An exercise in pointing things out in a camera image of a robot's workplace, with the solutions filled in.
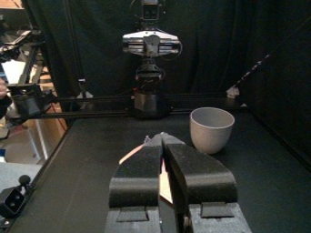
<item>black backdrop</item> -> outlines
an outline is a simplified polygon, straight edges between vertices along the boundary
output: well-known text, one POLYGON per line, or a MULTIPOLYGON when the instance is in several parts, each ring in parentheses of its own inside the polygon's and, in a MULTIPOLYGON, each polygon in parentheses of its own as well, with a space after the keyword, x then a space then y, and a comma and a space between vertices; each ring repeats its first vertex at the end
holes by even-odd
MULTIPOLYGON (((134 87, 141 58, 121 51, 121 36, 136 31, 132 0, 22 0, 46 39, 46 60, 60 96, 77 96, 77 78, 94 96, 134 87)), ((158 28, 176 35, 182 53, 165 70, 166 93, 224 92, 279 45, 243 82, 240 94, 252 111, 311 154, 311 16, 308 0, 166 0, 158 28)))

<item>cable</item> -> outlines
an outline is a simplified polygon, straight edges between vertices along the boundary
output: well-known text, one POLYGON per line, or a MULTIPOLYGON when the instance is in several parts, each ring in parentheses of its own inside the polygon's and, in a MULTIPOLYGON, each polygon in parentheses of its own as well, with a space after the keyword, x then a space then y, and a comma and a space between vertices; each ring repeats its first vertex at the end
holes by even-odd
POLYGON ((271 52, 264 56, 261 60, 259 60, 252 66, 252 68, 248 70, 248 72, 244 74, 244 76, 236 81, 233 86, 231 88, 235 88, 239 86, 240 82, 245 80, 245 78, 257 70, 260 65, 264 63, 264 61, 271 57, 271 55, 279 50, 279 48, 283 46, 283 44, 291 39, 291 37, 301 30, 301 28, 305 26, 305 24, 311 21, 311 16, 303 21, 303 23, 297 26, 297 28, 284 37, 284 39, 280 41, 280 43, 275 46, 275 48, 271 50, 271 52))

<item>black table surface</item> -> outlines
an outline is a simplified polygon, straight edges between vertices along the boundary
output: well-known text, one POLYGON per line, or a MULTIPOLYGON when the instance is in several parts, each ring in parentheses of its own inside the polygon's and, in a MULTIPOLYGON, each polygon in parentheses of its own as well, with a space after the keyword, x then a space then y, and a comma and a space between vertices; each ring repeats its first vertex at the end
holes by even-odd
MULTIPOLYGON (((311 232, 311 173, 248 112, 235 112, 232 136, 213 155, 236 178, 252 232, 311 232)), ((144 137, 166 132, 189 146, 188 115, 160 120, 77 119, 36 178, 12 233, 104 232, 109 180, 118 159, 144 137)))

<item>gray ceramic cup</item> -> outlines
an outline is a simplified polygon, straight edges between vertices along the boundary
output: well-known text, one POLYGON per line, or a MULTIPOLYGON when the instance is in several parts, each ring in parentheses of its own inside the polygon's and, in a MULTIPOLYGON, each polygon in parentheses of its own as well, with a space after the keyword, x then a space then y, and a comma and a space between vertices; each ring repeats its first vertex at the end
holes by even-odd
POLYGON ((196 150, 205 154, 217 153, 228 141, 233 124, 233 116, 218 108, 201 107, 193 110, 189 131, 196 150))

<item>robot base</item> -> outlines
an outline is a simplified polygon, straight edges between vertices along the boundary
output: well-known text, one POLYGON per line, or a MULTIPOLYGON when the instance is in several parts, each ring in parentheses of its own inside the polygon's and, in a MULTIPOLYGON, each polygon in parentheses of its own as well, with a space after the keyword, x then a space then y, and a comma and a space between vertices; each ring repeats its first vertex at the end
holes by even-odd
POLYGON ((168 100, 158 93, 134 91, 133 108, 128 110, 136 118, 161 118, 169 114, 172 107, 168 100))

